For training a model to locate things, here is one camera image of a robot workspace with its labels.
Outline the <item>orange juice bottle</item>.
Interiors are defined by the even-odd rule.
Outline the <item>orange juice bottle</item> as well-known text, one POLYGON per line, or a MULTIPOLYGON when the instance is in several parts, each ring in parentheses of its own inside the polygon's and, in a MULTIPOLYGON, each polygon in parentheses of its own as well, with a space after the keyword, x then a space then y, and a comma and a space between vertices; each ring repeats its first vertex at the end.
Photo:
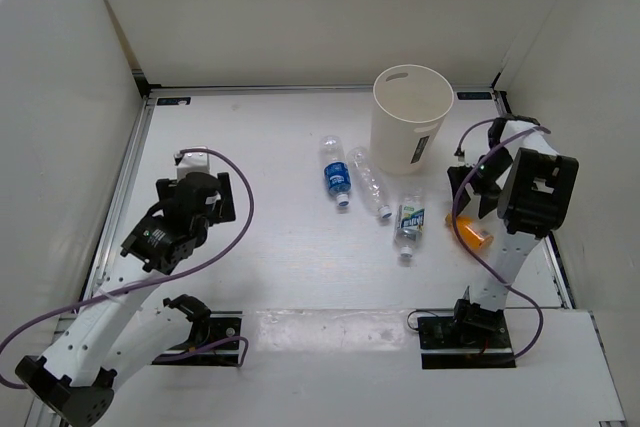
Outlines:
POLYGON ((491 233, 469 216, 458 216, 456 225, 461 238, 474 252, 486 250, 494 240, 491 233))

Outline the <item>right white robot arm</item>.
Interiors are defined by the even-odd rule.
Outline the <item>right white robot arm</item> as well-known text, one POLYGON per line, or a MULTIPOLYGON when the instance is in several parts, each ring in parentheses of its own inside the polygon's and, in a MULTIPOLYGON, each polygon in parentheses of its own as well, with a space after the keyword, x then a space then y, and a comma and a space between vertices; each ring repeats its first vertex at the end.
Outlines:
POLYGON ((489 151, 476 164, 447 169, 453 196, 451 213, 459 215, 479 197, 478 217, 494 213, 501 228, 494 234, 489 259, 480 261, 482 279, 456 302, 449 334, 470 347, 504 318, 508 294, 531 251, 566 217, 579 162, 555 151, 547 130, 530 117, 507 114, 488 121, 489 151))

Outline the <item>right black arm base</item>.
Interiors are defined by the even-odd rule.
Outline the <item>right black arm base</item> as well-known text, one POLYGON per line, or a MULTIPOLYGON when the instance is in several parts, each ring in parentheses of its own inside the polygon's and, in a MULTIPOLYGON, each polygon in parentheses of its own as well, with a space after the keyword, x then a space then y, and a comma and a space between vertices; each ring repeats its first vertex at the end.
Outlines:
POLYGON ((511 369, 514 349, 504 314, 487 330, 458 322, 451 312, 410 311, 408 329, 418 335, 423 370, 511 369))

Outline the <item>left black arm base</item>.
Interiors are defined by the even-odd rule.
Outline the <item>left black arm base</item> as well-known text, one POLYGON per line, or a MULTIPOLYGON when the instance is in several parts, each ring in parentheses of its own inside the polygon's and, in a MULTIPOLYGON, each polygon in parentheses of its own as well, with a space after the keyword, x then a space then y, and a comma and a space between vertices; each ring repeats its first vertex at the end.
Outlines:
POLYGON ((180 360, 169 360, 169 357, 180 356, 192 352, 205 345, 239 336, 242 327, 242 311, 214 311, 208 326, 196 334, 158 356, 153 365, 160 366, 193 366, 193 367, 238 367, 243 353, 244 343, 240 340, 229 341, 217 348, 180 360))

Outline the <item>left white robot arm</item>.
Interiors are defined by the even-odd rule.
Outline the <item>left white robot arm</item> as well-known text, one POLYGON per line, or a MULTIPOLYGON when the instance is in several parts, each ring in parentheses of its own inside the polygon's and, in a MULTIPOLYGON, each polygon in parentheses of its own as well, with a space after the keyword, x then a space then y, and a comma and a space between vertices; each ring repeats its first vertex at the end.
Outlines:
POLYGON ((75 320, 43 353, 23 357, 16 376, 71 426, 93 426, 124 383, 167 350, 198 354, 213 344, 211 310, 181 294, 131 325, 151 293, 174 277, 208 237, 210 227, 236 219, 228 173, 192 171, 156 183, 157 202, 121 245, 123 264, 103 290, 76 307, 75 320))

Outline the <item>cream plastic bin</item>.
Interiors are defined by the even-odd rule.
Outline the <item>cream plastic bin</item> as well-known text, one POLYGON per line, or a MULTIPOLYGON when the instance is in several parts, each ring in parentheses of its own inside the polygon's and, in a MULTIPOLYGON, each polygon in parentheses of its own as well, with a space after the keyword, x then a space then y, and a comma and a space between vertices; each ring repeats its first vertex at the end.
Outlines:
POLYGON ((454 97, 449 81, 428 67, 405 64, 380 73, 369 142, 376 166, 394 175, 419 171, 454 97))

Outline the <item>green blue label bottle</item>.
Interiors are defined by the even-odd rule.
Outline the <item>green blue label bottle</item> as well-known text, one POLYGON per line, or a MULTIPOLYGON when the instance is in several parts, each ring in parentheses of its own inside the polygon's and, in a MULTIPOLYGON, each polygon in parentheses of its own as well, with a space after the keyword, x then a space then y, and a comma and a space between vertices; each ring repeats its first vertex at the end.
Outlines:
POLYGON ((394 243, 400 258, 410 260, 420 245, 424 232, 425 201, 421 192, 404 196, 396 215, 394 243))

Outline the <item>clear crumpled plastic bottle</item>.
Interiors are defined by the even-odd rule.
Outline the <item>clear crumpled plastic bottle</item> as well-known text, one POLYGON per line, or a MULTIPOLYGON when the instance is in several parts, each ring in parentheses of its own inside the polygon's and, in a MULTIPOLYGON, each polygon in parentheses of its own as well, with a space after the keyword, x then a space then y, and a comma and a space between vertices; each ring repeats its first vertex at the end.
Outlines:
POLYGON ((392 215, 388 188, 365 147, 355 147, 347 154, 354 183, 367 209, 380 221, 392 215))

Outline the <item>blue label water bottle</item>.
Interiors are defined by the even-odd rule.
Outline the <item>blue label water bottle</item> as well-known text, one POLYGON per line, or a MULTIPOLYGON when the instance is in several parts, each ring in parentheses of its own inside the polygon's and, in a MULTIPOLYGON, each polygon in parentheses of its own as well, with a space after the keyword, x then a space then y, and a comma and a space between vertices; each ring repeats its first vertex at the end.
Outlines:
POLYGON ((319 155, 328 195, 340 209, 350 203, 351 179, 341 139, 329 135, 321 139, 319 155))

